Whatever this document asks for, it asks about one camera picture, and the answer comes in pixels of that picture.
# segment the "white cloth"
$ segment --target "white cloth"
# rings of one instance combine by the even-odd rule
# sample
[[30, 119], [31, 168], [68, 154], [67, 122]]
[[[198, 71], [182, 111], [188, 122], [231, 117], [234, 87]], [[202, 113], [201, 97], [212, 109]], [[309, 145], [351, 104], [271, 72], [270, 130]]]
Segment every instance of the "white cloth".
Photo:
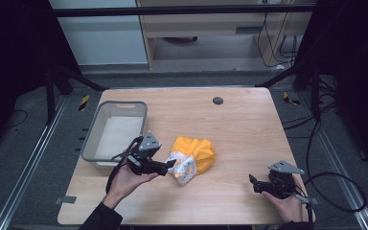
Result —
[[166, 162], [176, 160], [173, 167], [169, 168], [168, 173], [172, 174], [181, 185], [185, 185], [196, 175], [196, 160], [186, 156], [179, 151], [170, 154]]

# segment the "wrist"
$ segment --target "wrist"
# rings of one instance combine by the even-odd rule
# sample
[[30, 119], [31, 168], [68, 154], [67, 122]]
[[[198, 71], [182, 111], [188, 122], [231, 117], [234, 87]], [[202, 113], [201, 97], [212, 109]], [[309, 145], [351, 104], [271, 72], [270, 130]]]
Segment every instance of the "wrist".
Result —
[[121, 200], [121, 198], [115, 197], [113, 195], [105, 195], [103, 197], [103, 205], [110, 209], [115, 209]]

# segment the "gray carpet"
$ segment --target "gray carpet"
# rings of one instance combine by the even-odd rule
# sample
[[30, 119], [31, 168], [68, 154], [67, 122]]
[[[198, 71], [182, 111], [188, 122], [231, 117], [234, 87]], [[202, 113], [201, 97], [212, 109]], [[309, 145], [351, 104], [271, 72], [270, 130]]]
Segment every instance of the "gray carpet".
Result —
[[[101, 85], [116, 88], [191, 87], [254, 85], [275, 74], [276, 72], [228, 71], [184, 74], [125, 74], [117, 78], [114, 76], [87, 77]], [[289, 90], [288, 81], [281, 82], [271, 90], [282, 122], [309, 116], [303, 105], [284, 102], [284, 90], [289, 93], [292, 100], [301, 100], [299, 94]], [[12, 226], [23, 226], [24, 229], [27, 229], [27, 226], [32, 227], [30, 229], [41, 228], [42, 226], [61, 227], [57, 222], [60, 206], [55, 204], [55, 200], [57, 197], [65, 195], [79, 157], [78, 148], [82, 145], [81, 137], [86, 134], [84, 129], [89, 127], [101, 96], [101, 92], [95, 92], [76, 81], [73, 81], [73, 85], [75, 86], [73, 95], [67, 97], [65, 110], [57, 128], [11, 220]], [[86, 94], [90, 95], [87, 107], [84, 111], [78, 111], [81, 98]], [[332, 99], [326, 99], [324, 104], [331, 101]], [[20, 97], [15, 108], [26, 111], [28, 116], [20, 125], [2, 130], [0, 137], [0, 211], [44, 128], [46, 119], [44, 88], [38, 88]], [[24, 112], [15, 111], [9, 120], [8, 126], [15, 125], [24, 118]], [[331, 109], [327, 113], [323, 113], [322, 121], [322, 128], [327, 131], [333, 140], [334, 148], [348, 169], [350, 176], [365, 190], [368, 198], [368, 161], [360, 160], [357, 144], [346, 128], [343, 119], [334, 113], [334, 109]], [[306, 169], [305, 160], [309, 139], [301, 137], [310, 136], [311, 130], [312, 123], [306, 123], [303, 126], [286, 131], [297, 166], [303, 170]], [[310, 170], [311, 174], [332, 170], [329, 159], [324, 153], [317, 136], [314, 137], [310, 149]], [[345, 195], [334, 178], [319, 178], [315, 181], [315, 184], [330, 200], [349, 208]], [[311, 185], [307, 185], [307, 188], [311, 197], [318, 196], [321, 201], [319, 205], [314, 207], [316, 229], [361, 229], [355, 214], [334, 208], [319, 196]]]

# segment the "white cabinet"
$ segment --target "white cabinet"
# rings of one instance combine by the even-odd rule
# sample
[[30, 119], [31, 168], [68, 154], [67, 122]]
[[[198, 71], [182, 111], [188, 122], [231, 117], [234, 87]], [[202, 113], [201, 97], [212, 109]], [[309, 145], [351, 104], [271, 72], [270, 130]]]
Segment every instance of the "white cabinet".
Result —
[[[50, 0], [53, 9], [136, 7], [134, 0]], [[148, 64], [139, 17], [59, 17], [81, 69], [120, 64]]]

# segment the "clear plastic container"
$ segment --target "clear plastic container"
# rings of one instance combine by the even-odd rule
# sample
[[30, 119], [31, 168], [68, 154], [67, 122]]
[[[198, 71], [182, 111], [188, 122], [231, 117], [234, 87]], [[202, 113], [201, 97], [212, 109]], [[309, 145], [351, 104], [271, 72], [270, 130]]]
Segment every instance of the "clear plastic container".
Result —
[[143, 102], [101, 103], [81, 148], [81, 157], [97, 167], [113, 167], [111, 158], [142, 135], [148, 108]]

